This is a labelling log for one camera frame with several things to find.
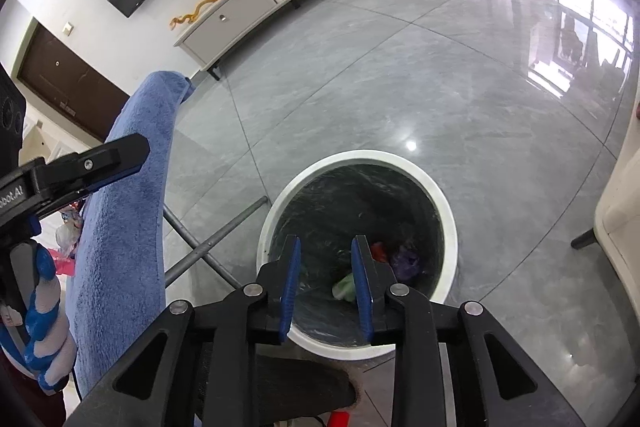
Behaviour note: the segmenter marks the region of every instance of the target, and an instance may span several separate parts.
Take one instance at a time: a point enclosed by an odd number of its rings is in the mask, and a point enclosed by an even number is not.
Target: metal screw
[[[179,300],[169,304],[169,311],[174,315],[180,315],[185,313],[189,309],[189,303],[187,301]]]
[[[469,315],[479,315],[484,311],[482,305],[476,301],[469,301],[465,304],[465,312]]]
[[[262,293],[262,286],[258,283],[252,282],[244,287],[244,294],[247,297],[257,297]]]
[[[389,291],[396,297],[402,297],[409,293],[409,287],[405,284],[402,284],[401,282],[397,282],[391,285]]]

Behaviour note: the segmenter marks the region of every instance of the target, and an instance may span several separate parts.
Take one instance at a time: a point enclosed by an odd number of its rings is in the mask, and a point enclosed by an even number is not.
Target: dark red cloth
[[[0,349],[0,363],[27,406],[33,410],[45,427],[62,427],[66,420],[62,393],[47,396],[38,383],[15,369]]]

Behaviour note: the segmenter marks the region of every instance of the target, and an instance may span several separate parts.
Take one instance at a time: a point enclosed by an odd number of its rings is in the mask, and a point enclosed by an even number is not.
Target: chair leg
[[[593,232],[593,229],[587,230],[585,233],[582,233],[578,237],[576,237],[571,242],[571,248],[575,248],[575,250],[580,250],[581,248],[588,247],[589,245],[593,245],[597,243],[596,234]]]

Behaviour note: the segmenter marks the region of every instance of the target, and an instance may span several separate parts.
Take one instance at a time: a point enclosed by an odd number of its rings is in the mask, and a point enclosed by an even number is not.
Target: hand
[[[36,268],[40,281],[31,299],[25,317],[25,327],[31,340],[21,356],[9,336],[5,325],[11,320],[21,321],[20,315],[12,316],[7,308],[2,310],[0,345],[14,362],[34,375],[45,392],[59,391],[58,385],[72,370],[76,361],[76,343],[69,332],[69,320],[60,310],[60,281],[56,276],[51,255],[38,245]]]

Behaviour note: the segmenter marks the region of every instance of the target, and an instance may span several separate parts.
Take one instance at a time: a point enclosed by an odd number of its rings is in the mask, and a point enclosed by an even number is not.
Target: blue gripper pad
[[[353,282],[356,287],[360,330],[365,340],[370,343],[373,338],[373,300],[362,262],[362,254],[355,237],[351,241],[351,271],[353,272]]]
[[[287,280],[284,283],[282,297],[280,297],[280,342],[287,340],[287,333],[291,327],[293,318],[293,304],[296,299],[296,290],[298,290],[298,277],[300,276],[300,259],[302,250],[300,247],[300,238],[296,238],[293,245],[293,253],[289,261],[289,269],[287,270]]]

